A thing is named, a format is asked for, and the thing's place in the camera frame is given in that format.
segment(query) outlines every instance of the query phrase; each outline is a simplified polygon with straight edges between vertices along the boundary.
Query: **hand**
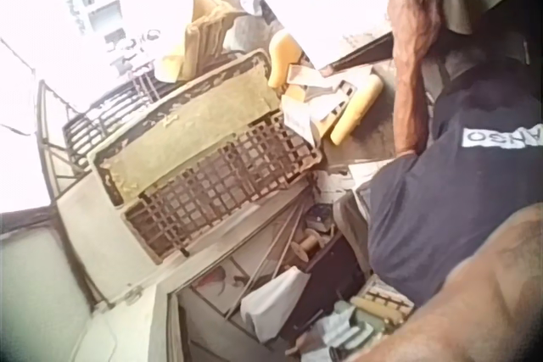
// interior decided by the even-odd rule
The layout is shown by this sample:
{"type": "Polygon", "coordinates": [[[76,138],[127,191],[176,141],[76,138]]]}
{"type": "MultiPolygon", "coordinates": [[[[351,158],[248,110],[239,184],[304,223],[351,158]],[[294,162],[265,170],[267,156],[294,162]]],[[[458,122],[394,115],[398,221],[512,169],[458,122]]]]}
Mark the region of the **hand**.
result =
{"type": "Polygon", "coordinates": [[[434,44],[441,26],[441,0],[389,0],[396,67],[415,69],[434,44]]]}

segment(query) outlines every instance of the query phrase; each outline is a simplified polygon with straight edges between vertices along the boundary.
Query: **wooden stick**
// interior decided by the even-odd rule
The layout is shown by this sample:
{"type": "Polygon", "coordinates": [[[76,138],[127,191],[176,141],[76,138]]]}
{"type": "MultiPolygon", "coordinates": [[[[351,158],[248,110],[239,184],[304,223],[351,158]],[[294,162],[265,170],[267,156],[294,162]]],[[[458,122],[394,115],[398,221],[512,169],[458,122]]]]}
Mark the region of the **wooden stick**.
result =
{"type": "Polygon", "coordinates": [[[273,242],[271,243],[270,247],[266,251],[266,254],[262,257],[262,260],[260,261],[258,267],[256,268],[255,272],[253,272],[253,275],[251,276],[251,278],[247,282],[247,285],[244,287],[243,291],[239,294],[238,299],[236,300],[236,302],[233,304],[233,306],[228,310],[227,314],[225,315],[225,317],[224,317],[225,320],[230,320],[230,317],[232,317],[232,314],[234,314],[234,312],[238,309],[238,306],[241,304],[242,298],[244,297],[245,293],[250,289],[250,287],[253,285],[253,282],[256,280],[256,278],[258,278],[258,276],[260,274],[260,270],[262,269],[262,266],[265,264],[265,262],[267,260],[267,257],[270,255],[270,252],[273,250],[273,247],[276,245],[277,241],[279,240],[279,237],[281,237],[281,235],[283,234],[283,231],[287,227],[288,223],[292,220],[292,218],[294,216],[294,213],[297,212],[297,209],[298,209],[298,207],[293,208],[293,210],[290,213],[290,215],[288,216],[287,220],[285,221],[283,226],[281,226],[281,230],[279,231],[279,233],[273,239],[273,242]]]}
{"type": "Polygon", "coordinates": [[[292,242],[294,238],[294,233],[298,229],[299,220],[302,217],[302,214],[304,213],[304,205],[305,201],[301,203],[300,208],[301,211],[299,212],[298,216],[296,217],[296,221],[294,222],[294,226],[292,227],[292,231],[290,232],[290,236],[288,237],[287,243],[285,243],[285,247],[283,248],[283,253],[281,253],[281,257],[279,258],[279,261],[277,262],[277,266],[275,267],[275,270],[273,271],[273,274],[271,275],[271,279],[275,279],[277,277],[277,273],[279,273],[279,269],[281,269],[281,263],[283,262],[283,259],[285,255],[287,254],[288,247],[290,246],[290,243],[292,242]]]}

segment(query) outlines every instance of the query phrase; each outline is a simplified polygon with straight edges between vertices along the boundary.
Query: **wooden spool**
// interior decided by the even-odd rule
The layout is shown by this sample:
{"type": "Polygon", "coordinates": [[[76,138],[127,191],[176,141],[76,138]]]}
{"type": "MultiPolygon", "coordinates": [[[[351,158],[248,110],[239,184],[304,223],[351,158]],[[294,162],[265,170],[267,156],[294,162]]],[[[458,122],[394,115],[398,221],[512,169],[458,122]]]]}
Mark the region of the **wooden spool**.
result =
{"type": "Polygon", "coordinates": [[[305,236],[306,238],[300,243],[291,242],[290,247],[294,253],[296,253],[296,256],[307,263],[309,262],[310,253],[312,253],[317,246],[319,248],[324,248],[324,245],[327,244],[327,239],[312,229],[306,229],[305,236]]]}

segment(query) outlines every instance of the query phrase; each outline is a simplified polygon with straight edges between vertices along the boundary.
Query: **navy t-shirt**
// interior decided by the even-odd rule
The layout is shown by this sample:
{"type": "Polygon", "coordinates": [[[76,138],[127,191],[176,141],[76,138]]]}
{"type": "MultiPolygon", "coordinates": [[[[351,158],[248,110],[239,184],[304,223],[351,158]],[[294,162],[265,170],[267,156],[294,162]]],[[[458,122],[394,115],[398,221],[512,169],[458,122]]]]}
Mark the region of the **navy t-shirt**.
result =
{"type": "Polygon", "coordinates": [[[509,215],[543,201],[541,104],[513,62],[478,66],[440,96],[434,143],[371,183],[370,264],[416,306],[509,215]]]}

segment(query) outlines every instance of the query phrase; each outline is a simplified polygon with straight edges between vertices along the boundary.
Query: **white cloth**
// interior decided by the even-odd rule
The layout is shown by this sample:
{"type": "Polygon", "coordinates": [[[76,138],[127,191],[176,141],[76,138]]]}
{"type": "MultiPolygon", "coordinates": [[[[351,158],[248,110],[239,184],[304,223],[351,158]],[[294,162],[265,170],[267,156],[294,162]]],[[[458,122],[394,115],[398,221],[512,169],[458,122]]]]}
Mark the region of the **white cloth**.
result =
{"type": "Polygon", "coordinates": [[[274,338],[292,313],[311,275],[291,267],[241,302],[241,318],[261,343],[274,338]]]}

